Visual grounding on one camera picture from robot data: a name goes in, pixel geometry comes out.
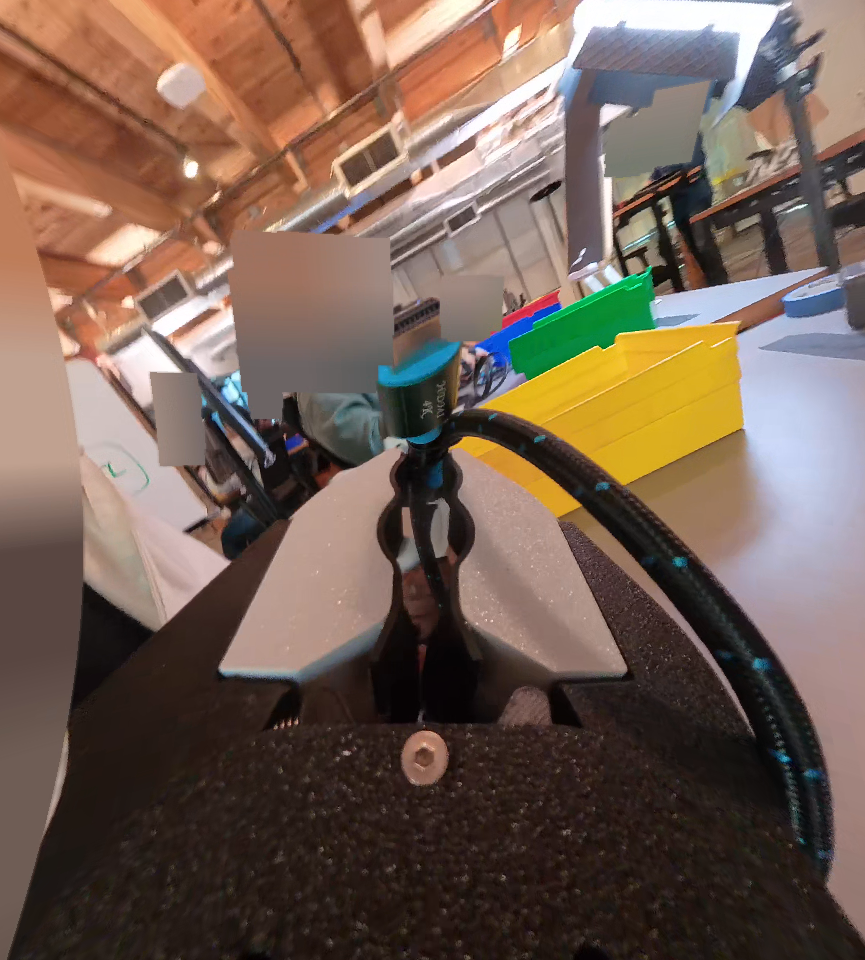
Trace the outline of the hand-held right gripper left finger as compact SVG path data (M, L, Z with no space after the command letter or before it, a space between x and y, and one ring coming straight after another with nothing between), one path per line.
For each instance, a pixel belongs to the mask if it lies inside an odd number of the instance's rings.
M223 656L225 679L284 688L270 722L298 722L332 692L356 722L422 714L420 633L399 554L403 508L385 452L298 510Z

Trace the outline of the grey stand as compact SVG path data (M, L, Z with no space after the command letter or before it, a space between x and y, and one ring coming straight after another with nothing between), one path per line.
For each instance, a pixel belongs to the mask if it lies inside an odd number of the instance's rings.
M558 89L571 282L613 257L613 180L693 165L716 90L742 89L751 49L729 8L584 2L576 9Z

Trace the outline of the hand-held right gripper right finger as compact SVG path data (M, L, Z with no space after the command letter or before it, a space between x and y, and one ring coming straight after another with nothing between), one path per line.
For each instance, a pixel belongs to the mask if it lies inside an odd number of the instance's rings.
M436 558L455 558L453 607L482 660L474 720L494 722L532 687L612 682L629 666L555 515L468 452L454 452L453 498L431 522Z

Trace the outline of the yellow plastic bin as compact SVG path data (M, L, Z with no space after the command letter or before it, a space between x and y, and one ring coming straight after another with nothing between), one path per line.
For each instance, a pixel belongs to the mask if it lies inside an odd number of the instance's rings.
M619 334L484 409L522 419L624 485L744 428L738 322Z

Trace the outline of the green plastic bin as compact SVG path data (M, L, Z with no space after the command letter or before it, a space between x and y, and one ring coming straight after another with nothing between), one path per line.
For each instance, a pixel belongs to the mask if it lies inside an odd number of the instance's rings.
M594 348L611 348L622 334L655 330L654 301L649 268L536 320L509 342L512 370L538 378Z

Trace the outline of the blue tape roll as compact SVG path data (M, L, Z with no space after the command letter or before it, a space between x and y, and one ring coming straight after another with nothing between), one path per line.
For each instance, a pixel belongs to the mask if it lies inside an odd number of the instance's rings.
M832 277L816 280L797 287L782 297L782 306L787 317L808 319L842 310L846 305L846 293Z

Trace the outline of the whiteboard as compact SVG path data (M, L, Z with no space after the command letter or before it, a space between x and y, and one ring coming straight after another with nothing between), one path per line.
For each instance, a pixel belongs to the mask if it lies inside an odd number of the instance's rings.
M141 512L216 546L229 511L189 468L160 464L151 415L113 362L60 333L81 449Z

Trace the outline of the grey desk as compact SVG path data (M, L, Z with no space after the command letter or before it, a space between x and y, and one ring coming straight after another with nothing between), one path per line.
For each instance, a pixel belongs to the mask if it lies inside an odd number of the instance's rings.
M779 654L831 775L831 890L865 939L865 361L775 351L840 310L738 337L745 427L631 485Z

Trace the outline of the blue plastic bin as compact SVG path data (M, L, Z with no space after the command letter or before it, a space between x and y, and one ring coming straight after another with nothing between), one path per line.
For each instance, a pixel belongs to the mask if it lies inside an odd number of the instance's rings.
M478 342L475 346L479 351L498 357L505 366L512 367L511 342L531 331L522 327L520 324L512 324L509 327L498 330L485 340Z

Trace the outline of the silver air duct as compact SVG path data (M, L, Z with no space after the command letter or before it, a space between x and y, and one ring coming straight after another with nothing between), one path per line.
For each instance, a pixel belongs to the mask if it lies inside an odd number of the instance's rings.
M349 199L332 174L324 187L312 191L295 206L264 215L253 225L264 233L326 233L348 217L371 205L383 207L417 185L417 176L441 173L466 154L473 156L474 170L498 162L520 143L543 137L547 129L555 137L562 128L562 98L549 90L522 102L504 98L492 104L479 103L440 112L409 132L410 162L372 188Z

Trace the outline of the wooden table with black frame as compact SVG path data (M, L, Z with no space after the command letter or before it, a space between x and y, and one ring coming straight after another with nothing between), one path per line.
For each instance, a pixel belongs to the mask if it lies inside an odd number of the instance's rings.
M865 227L865 129L850 135L816 156L821 165L824 190L838 187L844 200L827 209L834 232ZM742 187L730 198L713 204L690 220L693 231L716 240L718 232L742 222L755 220L762 236L762 254L773 276L789 271L787 251L777 219L779 210L804 203L798 163L787 165L779 173L769 174L751 185ZM696 183L701 170L669 176L642 189L614 211L614 227L620 230L645 210L656 219L656 232L663 255L670 250L669 235L660 211L661 204L672 197L683 184Z

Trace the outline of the red plastic bin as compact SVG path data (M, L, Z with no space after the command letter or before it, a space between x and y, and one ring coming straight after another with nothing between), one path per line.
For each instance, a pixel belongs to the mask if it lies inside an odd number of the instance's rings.
M552 291L506 314L501 321L501 328L504 330L522 320L541 319L559 311L561 309L559 293L559 290Z

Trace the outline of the person's right hand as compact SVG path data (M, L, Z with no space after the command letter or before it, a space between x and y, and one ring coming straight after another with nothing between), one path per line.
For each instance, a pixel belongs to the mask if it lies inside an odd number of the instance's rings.
M418 632L420 641L425 642L431 630L430 624L436 623L438 607L421 567L416 566L403 573L402 600L403 607Z

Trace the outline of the black tripod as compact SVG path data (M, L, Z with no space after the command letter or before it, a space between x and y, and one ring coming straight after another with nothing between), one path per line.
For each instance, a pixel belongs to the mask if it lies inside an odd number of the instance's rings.
M823 65L823 54L815 54L809 64L801 65L803 55L824 38L819 30L804 40L798 39L802 20L792 2L774 2L777 9L773 39L767 59L771 64L777 90L781 90L786 113L796 141L800 190L810 211L811 230L820 266L830 274L841 269L839 250L825 204L822 165L817 161L809 96L815 92Z

